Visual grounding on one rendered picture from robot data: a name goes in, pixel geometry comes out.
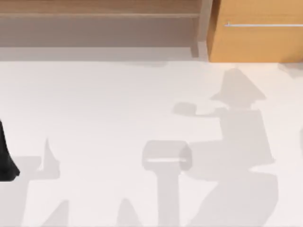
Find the brown wooden open shelf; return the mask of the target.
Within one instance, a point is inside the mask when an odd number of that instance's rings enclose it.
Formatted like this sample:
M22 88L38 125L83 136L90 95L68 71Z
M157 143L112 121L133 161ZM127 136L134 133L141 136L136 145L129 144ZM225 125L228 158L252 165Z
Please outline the brown wooden open shelf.
M0 0L0 61L205 60L212 0Z

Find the light wooden cupboard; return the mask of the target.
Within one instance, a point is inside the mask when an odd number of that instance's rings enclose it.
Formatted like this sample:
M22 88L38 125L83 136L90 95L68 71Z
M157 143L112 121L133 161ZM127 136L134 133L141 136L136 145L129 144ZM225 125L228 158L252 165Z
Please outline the light wooden cupboard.
M303 24L303 0L213 0L207 34L210 62L303 61L303 27L225 27Z

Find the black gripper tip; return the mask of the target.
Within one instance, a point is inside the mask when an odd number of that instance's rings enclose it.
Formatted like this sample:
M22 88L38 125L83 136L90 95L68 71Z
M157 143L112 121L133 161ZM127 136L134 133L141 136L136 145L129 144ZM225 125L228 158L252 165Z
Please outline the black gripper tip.
M0 120L0 182L11 182L20 175L6 143L2 121Z

